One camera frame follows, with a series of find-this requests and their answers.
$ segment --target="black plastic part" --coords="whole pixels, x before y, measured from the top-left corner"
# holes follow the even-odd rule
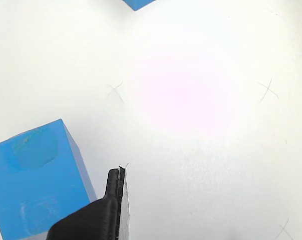
[[[127,211],[121,213],[123,193],[127,194],[125,177],[124,168],[110,170],[105,196],[54,224],[46,239],[121,240],[119,235],[122,235],[126,240],[128,232],[119,233],[120,224],[128,226],[128,222],[120,223],[120,220],[129,219],[129,216],[123,216],[129,214],[128,205]]]

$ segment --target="white table surface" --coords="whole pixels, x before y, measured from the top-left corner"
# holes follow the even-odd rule
[[[58,118],[130,240],[302,240],[302,0],[0,0],[0,142]]]

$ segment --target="blue wooden block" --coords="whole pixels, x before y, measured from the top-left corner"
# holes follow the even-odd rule
[[[80,151],[61,119],[0,143],[4,240],[46,239],[54,223],[95,200]]]
[[[154,0],[124,0],[128,6],[130,6],[134,11],[141,9],[147,4],[153,2]]]

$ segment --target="pencil cross mark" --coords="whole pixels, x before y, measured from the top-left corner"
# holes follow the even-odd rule
[[[112,93],[115,92],[116,95],[119,97],[119,99],[121,100],[122,103],[124,103],[123,99],[121,98],[120,94],[117,92],[117,88],[123,84],[123,81],[121,82],[121,84],[117,85],[116,87],[112,87],[111,85],[108,85],[109,87],[112,88],[112,91],[108,94],[108,96]]]
[[[281,227],[281,231],[276,235],[276,237],[274,238],[274,240],[277,240],[278,239],[278,237],[281,235],[281,233],[284,231],[284,229],[285,229],[285,227],[286,227],[286,225],[287,225],[287,223],[289,222],[289,218],[286,220],[286,223],[284,224],[284,227],[282,227],[281,225],[280,225],[280,227]]]
[[[265,91],[263,97],[261,98],[259,104],[263,101],[263,99],[264,99],[264,97],[265,97],[265,95],[267,94],[268,91],[270,91],[271,93],[273,93],[273,94],[277,97],[277,99],[279,100],[279,96],[278,96],[275,92],[273,92],[273,91],[270,89],[271,82],[272,82],[272,78],[271,78],[270,83],[269,83],[268,86],[266,86],[266,85],[264,85],[264,84],[261,84],[261,83],[257,82],[258,84],[260,84],[261,86],[263,86],[263,87],[266,88],[266,91]]]

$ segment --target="blue cube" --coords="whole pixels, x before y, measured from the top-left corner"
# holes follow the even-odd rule
[[[141,9],[142,7],[150,4],[154,0],[124,0],[128,6],[130,6],[134,11]]]
[[[61,119],[0,143],[4,240],[46,239],[53,224],[95,200],[80,150]]]

